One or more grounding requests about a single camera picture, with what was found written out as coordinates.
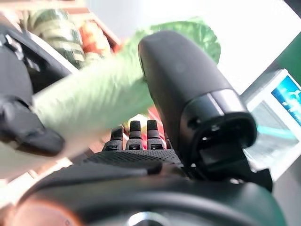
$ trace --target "green object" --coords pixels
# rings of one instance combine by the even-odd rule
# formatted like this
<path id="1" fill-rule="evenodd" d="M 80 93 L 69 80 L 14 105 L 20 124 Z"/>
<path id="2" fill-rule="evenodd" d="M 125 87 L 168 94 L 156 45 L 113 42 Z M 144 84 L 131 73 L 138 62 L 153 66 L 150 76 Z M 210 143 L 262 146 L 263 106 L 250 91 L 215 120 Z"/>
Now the green object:
<path id="1" fill-rule="evenodd" d="M 85 60 L 82 39 L 68 13 L 62 9 L 32 11 L 27 18 L 27 29 L 38 35 L 76 68 Z"/>
<path id="2" fill-rule="evenodd" d="M 153 105 L 138 58 L 138 43 L 163 28 L 195 41 L 216 63 L 220 45 L 203 21 L 158 24 L 137 31 L 116 54 L 92 63 L 40 92 L 33 110 L 46 127 L 64 138 L 112 129 Z"/>

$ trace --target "wooden shelf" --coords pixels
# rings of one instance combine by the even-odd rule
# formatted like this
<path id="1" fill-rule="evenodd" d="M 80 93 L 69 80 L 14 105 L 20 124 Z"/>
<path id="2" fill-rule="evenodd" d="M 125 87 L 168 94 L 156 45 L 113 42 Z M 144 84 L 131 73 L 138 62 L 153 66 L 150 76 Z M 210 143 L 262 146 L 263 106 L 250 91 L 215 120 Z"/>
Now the wooden shelf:
<path id="1" fill-rule="evenodd" d="M 37 10 L 43 8 L 81 8 L 84 0 L 0 0 L 0 9 Z"/>

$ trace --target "black plastic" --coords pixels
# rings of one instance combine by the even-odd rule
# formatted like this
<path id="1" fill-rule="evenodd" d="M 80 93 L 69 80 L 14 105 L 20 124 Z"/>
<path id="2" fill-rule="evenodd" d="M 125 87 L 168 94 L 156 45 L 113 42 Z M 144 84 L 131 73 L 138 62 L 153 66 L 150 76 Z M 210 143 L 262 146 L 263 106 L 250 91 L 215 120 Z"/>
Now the black plastic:
<path id="1" fill-rule="evenodd" d="M 16 57 L 7 46 L 0 47 L 0 94 L 2 96 L 15 96 L 28 105 L 32 103 L 32 84 L 24 63 Z"/>
<path id="2" fill-rule="evenodd" d="M 160 137 L 156 120 L 147 121 L 147 149 L 148 150 L 164 149 L 164 143 Z"/>
<path id="3" fill-rule="evenodd" d="M 71 172 L 72 168 L 68 170 L 76 175 L 76 171 Z M 28 198 L 29 204 L 41 200 L 45 204 L 57 203 L 64 210 L 71 211 L 85 225 L 100 225 L 107 217 L 119 218 L 122 214 L 145 210 L 176 210 L 221 226 L 286 225 L 272 195 L 255 184 L 188 181 L 177 176 L 105 182 L 96 179 L 84 182 L 86 179 L 83 179 L 71 185 L 65 184 L 63 179 L 56 180 L 58 183 L 55 186 L 36 190 Z"/>
<path id="4" fill-rule="evenodd" d="M 142 150 L 142 135 L 140 121 L 131 121 L 130 134 L 128 137 L 126 150 Z"/>
<path id="5" fill-rule="evenodd" d="M 43 126 L 25 102 L 15 97 L 0 97 L 0 139 L 15 141 L 19 151 L 42 156 L 56 156 L 64 139 Z"/>
<path id="6" fill-rule="evenodd" d="M 176 32 L 149 35 L 140 41 L 138 51 L 151 97 L 177 150 L 180 118 L 187 103 L 233 88 L 206 53 Z"/>
<path id="7" fill-rule="evenodd" d="M 8 34 L 16 40 L 21 45 L 25 58 L 29 58 L 39 66 L 40 71 L 29 69 L 34 93 L 70 74 L 67 68 L 31 40 L 26 33 L 21 33 L 11 26 L 0 24 L 0 34 L 4 36 Z M 6 70 L 2 67 L 2 71 L 11 70 L 11 67 L 8 66 L 9 64 L 7 64 Z"/>
<path id="8" fill-rule="evenodd" d="M 110 140 L 104 144 L 103 151 L 120 151 L 123 146 L 123 127 L 112 130 Z"/>

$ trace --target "robotic hand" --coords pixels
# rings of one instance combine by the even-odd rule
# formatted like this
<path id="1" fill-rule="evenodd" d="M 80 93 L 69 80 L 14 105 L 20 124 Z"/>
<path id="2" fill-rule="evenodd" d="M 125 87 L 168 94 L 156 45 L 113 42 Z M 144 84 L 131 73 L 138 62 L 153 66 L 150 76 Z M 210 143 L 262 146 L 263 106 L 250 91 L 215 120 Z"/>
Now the robotic hand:
<path id="1" fill-rule="evenodd" d="M 122 151 L 119 128 L 102 152 L 32 187 L 10 225 L 284 226 L 269 170 L 252 172 L 243 153 L 254 118 L 215 63 L 172 31 L 145 37 L 139 57 L 174 149 L 150 123 L 150 150 L 138 150 L 136 125 Z"/>

